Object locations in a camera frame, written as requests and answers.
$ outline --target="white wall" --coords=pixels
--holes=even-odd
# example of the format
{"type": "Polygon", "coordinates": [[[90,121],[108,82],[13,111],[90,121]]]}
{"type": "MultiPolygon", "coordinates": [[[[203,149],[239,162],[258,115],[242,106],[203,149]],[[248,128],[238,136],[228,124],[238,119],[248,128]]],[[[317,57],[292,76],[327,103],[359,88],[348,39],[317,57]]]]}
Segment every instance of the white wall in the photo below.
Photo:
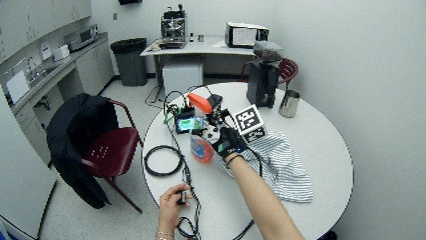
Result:
{"type": "MultiPolygon", "coordinates": [[[[101,32],[108,32],[110,43],[123,39],[147,38],[148,44],[162,37],[162,16],[172,7],[179,10],[178,5],[183,4],[188,14],[188,33],[195,36],[204,34],[206,36],[224,36],[228,21],[254,22],[254,12],[272,12],[275,9],[271,4],[262,1],[247,1],[244,8],[239,1],[144,1],[138,4],[120,5],[119,0],[103,1],[93,0],[93,19],[91,23],[99,24],[101,32]],[[114,13],[118,13],[118,20],[114,20],[114,13]]],[[[262,16],[256,20],[260,25],[268,26],[270,18],[262,16]]],[[[250,61],[248,57],[235,59],[240,64],[232,66],[223,65],[220,59],[210,56],[207,64],[207,72],[215,73],[215,66],[226,73],[240,73],[244,62],[250,61]]],[[[148,72],[155,73],[152,58],[148,61],[148,72]]]]}
{"type": "Polygon", "coordinates": [[[227,21],[262,24],[299,63],[291,88],[329,117],[353,158],[340,239],[425,239],[426,2],[93,0],[94,21],[111,41],[152,41],[179,3],[196,35],[223,35],[227,21]]]}

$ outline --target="striped cloth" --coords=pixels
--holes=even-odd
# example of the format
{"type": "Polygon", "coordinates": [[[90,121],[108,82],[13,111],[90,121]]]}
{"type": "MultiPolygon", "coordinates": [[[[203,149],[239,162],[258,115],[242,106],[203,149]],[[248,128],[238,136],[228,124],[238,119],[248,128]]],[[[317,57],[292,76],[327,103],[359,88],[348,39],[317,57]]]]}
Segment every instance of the striped cloth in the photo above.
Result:
{"type": "MultiPolygon", "coordinates": [[[[280,132],[270,134],[255,141],[250,147],[262,155],[263,177],[282,200],[308,203],[314,200],[311,176],[306,170],[296,149],[280,132]]],[[[260,171],[260,163],[255,154],[247,150],[242,153],[250,165],[260,171]]],[[[234,177],[223,161],[220,168],[234,177]]]]}

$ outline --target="chair leg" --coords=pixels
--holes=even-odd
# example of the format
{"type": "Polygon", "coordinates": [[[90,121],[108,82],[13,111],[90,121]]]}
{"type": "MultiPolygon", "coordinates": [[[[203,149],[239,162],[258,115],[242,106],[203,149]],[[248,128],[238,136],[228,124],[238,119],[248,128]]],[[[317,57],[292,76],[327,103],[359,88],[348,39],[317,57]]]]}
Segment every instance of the chair leg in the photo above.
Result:
{"type": "Polygon", "coordinates": [[[139,211],[140,214],[143,214],[143,210],[139,208],[139,206],[136,206],[136,204],[132,202],[132,200],[128,198],[128,196],[124,194],[124,192],[122,191],[122,189],[118,187],[116,183],[114,182],[114,180],[108,177],[104,178],[107,180],[107,182],[110,183],[110,185],[114,187],[114,189],[120,193],[122,197],[128,201],[128,203],[134,206],[134,208],[136,209],[136,211],[139,211]]]}

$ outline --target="table leg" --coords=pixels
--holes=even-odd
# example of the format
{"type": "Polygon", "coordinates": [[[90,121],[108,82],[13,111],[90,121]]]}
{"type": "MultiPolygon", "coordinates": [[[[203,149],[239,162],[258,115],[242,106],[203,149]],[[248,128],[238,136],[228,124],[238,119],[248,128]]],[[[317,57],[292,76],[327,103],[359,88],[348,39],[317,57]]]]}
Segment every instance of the table leg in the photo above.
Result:
{"type": "Polygon", "coordinates": [[[159,89],[158,89],[156,98],[155,100],[151,101],[152,103],[158,101],[162,89],[164,88],[162,59],[159,55],[155,55],[154,57],[155,57],[156,79],[158,79],[159,89]]]}

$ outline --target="round white table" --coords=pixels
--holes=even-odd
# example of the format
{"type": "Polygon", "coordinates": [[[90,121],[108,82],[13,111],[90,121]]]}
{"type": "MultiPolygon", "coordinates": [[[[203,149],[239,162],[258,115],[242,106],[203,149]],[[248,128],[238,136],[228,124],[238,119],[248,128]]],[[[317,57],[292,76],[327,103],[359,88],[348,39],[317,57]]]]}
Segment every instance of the round white table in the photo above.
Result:
{"type": "MultiPolygon", "coordinates": [[[[224,97],[223,109],[236,113],[252,104],[247,99],[247,83],[222,83],[208,86],[212,93],[224,97]]],[[[206,98],[206,88],[195,91],[206,98]]],[[[278,89],[276,104],[272,109],[259,108],[267,130],[283,132],[291,140],[314,182],[315,198],[311,203],[283,201],[295,223],[307,239],[319,239],[339,221],[352,194],[353,165],[348,147],[340,132],[324,114],[304,100],[300,101],[295,118],[279,113],[284,91],[278,89]]],[[[174,103],[182,105],[183,98],[174,103]]],[[[144,139],[144,152],[159,145],[175,146],[164,125],[163,111],[155,118],[144,139]]],[[[204,240],[234,239],[252,220],[244,198],[235,179],[212,162],[200,163],[194,159],[190,148],[190,134],[175,135],[192,172],[192,185],[202,202],[200,232],[204,240]]],[[[150,167],[159,172],[170,172],[178,166],[175,153],[160,150],[150,157],[150,167]]],[[[159,204],[166,190],[183,182],[183,174],[156,177],[146,171],[147,184],[159,204]]],[[[182,214],[192,221],[196,202],[183,209],[182,214]]],[[[244,239],[263,239],[258,226],[248,231],[244,239]]]]}

